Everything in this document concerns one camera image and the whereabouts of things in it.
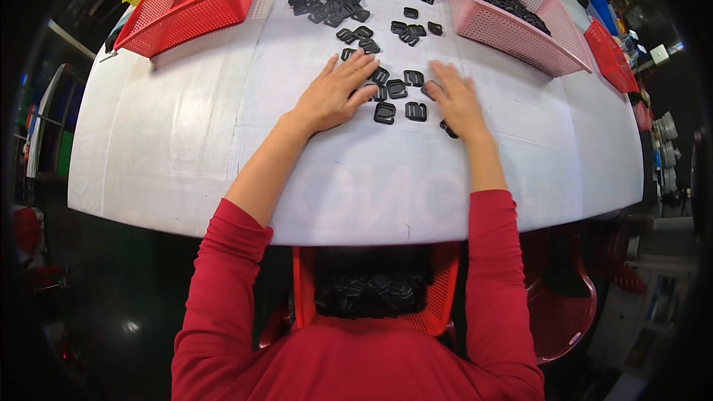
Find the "hand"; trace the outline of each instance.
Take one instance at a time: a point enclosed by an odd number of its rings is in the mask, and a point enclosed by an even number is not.
[[[428,81],[426,90],[441,106],[443,118],[453,133],[466,143],[482,134],[489,135],[473,79],[461,79],[453,64],[443,65],[441,61],[430,61],[429,66],[443,88]]]
[[[357,108],[379,90],[376,85],[367,85],[349,97],[379,67],[379,60],[374,55],[365,55],[360,48],[345,63],[334,68],[337,59],[337,55],[329,58],[325,69],[290,111],[293,120],[303,124],[309,135],[350,120]]]

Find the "left hand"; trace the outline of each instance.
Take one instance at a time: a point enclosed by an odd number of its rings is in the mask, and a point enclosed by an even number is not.
[[[374,55],[365,55],[360,48],[345,63],[334,68],[337,59],[337,55],[329,58],[325,69],[290,111],[292,120],[303,124],[309,135],[350,120],[357,108],[379,91],[376,85],[366,85],[349,97],[379,67],[379,60]]]

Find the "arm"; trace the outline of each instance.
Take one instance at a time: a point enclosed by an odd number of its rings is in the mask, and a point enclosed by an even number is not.
[[[484,399],[542,400],[544,379],[537,368],[530,313],[523,283],[515,202],[507,191],[498,146],[483,119],[473,80],[463,81],[452,65],[432,62],[443,88],[426,83],[446,123],[466,144],[471,165],[468,221],[466,344],[468,358],[492,379]]]
[[[219,397],[250,364],[253,284],[272,238],[270,221],[287,175],[316,131],[345,122],[377,88],[351,93],[379,66],[362,50],[322,73],[283,115],[245,164],[211,218],[176,335],[171,365],[174,400]]]

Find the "red long-sleeve shirt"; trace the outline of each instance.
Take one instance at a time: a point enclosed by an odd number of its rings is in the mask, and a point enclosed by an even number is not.
[[[221,200],[175,338],[174,400],[543,400],[515,217],[509,192],[471,194],[468,361],[413,330],[324,325],[253,352],[253,283],[272,228]]]

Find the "red sleeve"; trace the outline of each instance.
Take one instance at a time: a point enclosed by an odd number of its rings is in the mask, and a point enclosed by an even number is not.
[[[544,400],[522,274],[522,252],[510,192],[471,194],[468,221],[466,344],[468,358],[492,378],[484,399]]]
[[[253,353],[253,284],[272,228],[226,199],[210,219],[171,364],[173,400],[216,395]]]

